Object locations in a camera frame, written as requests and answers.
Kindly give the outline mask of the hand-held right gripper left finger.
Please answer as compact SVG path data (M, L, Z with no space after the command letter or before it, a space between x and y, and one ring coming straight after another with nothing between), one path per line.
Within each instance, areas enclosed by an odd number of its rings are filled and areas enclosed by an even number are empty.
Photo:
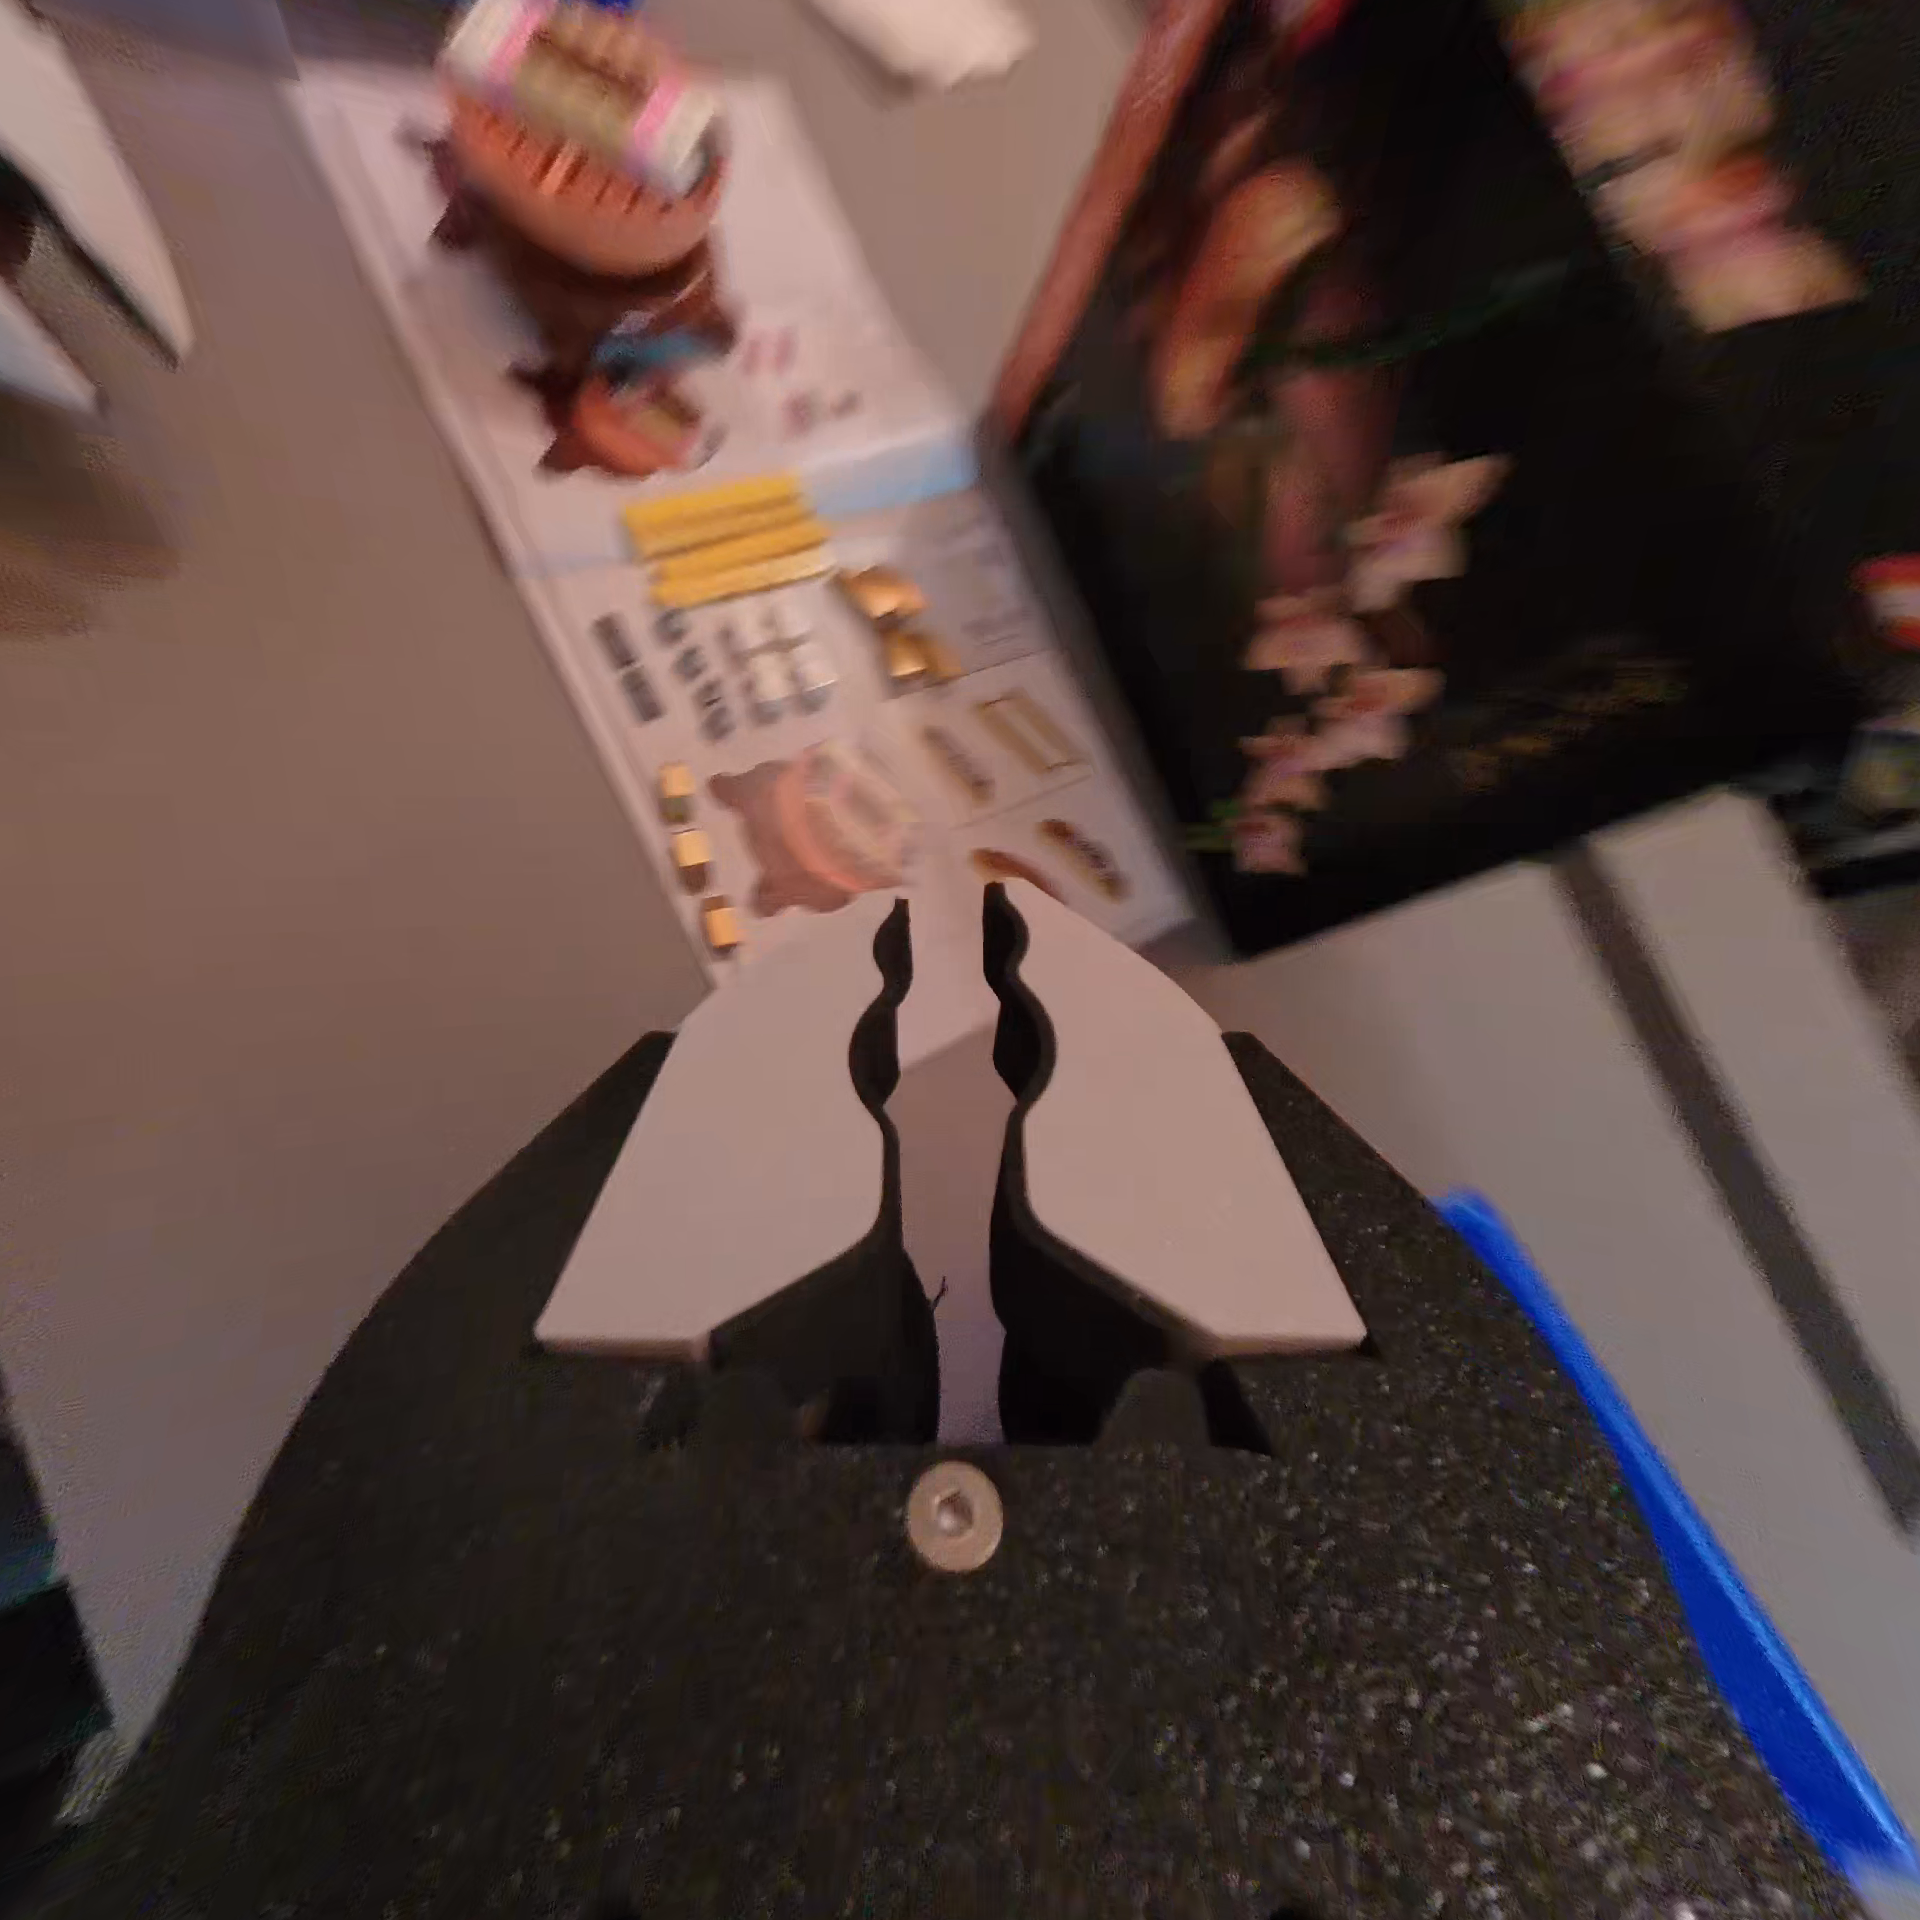
M731 975L656 1081L536 1321L552 1353L706 1360L721 1327L848 1252L881 1214L882 1129L860 1019L892 1014L863 895Z

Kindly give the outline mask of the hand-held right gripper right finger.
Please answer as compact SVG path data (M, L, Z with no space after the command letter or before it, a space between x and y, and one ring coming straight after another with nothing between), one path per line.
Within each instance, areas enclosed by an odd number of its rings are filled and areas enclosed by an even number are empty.
M1360 1351L1222 1027L1035 883L992 883L982 918L1015 1225L1198 1360Z

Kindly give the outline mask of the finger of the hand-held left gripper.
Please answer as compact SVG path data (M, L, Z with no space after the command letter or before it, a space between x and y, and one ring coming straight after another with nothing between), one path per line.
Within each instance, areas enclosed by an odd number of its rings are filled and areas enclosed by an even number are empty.
M98 391L73 357L3 281L3 389L79 415L98 411Z
M4 165L34 190L73 253L175 361L198 334L154 211L59 35L3 5Z

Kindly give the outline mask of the brick flowerpot model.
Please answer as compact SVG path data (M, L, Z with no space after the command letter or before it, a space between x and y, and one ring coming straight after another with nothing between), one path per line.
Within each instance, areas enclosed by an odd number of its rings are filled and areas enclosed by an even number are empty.
M592 381L644 387L734 349L715 253L728 117L638 12L462 5L434 71L434 236L482 253L532 325L523 384L561 408Z

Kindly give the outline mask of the blue plastic bin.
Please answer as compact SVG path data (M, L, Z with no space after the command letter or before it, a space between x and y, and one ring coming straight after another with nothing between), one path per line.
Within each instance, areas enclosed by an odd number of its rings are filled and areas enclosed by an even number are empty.
M1788 1807L1862 1892L1914 1897L1916 1837L1529 1251L1474 1191L1449 1191L1433 1211L1504 1284L1585 1398L1660 1548L1700 1656Z

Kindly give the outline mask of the black orchid print set box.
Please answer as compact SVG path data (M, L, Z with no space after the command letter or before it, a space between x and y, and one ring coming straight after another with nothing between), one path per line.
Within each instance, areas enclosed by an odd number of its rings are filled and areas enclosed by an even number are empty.
M1745 782L1916 631L1916 5L1142 5L992 423L1204 916Z

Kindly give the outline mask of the brick set instruction booklet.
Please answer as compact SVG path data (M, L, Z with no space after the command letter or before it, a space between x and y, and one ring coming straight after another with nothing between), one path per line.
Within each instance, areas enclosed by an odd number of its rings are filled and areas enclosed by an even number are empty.
M567 687L610 788L673 900L682 940L712 980L743 971L864 879L911 900L915 983L904 1061L915 1065L992 1021L979 908L1003 870L1041 877L1124 944L1186 916L1184 887L1142 804L1128 759L1089 696L1074 648L984 491L971 424L927 371L868 273L801 118L776 80L724 87L734 179L718 214L718 265L736 348L684 375L696 413L691 463L649 478L559 471L556 440L516 367L537 361L532 325L475 252L436 241L447 195L427 142L448 124L422 71L314 62L292 104L344 214L364 273L417 373L427 411L488 519L504 564ZM647 496L791 473L830 531L832 573L806 584L666 615L617 519ZM967 671L892 692L868 619L836 568L886 564L929 598L931 624ZM815 592L832 619L824 646L839 686L820 711L758 726L743 671L718 638L734 608L774 615L783 592ZM620 615L664 702L638 726L592 622ZM673 673L698 640L712 676ZM700 731L721 687L736 728ZM700 782L689 827L712 839L704 895L731 899L743 945L710 958L700 900L673 870L656 768Z

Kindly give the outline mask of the white paper sheet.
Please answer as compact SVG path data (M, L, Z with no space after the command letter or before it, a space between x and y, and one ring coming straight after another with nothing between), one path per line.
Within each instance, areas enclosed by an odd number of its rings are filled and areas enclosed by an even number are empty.
M889 80L911 88L961 88L1007 78L1038 36L1010 3L806 3Z

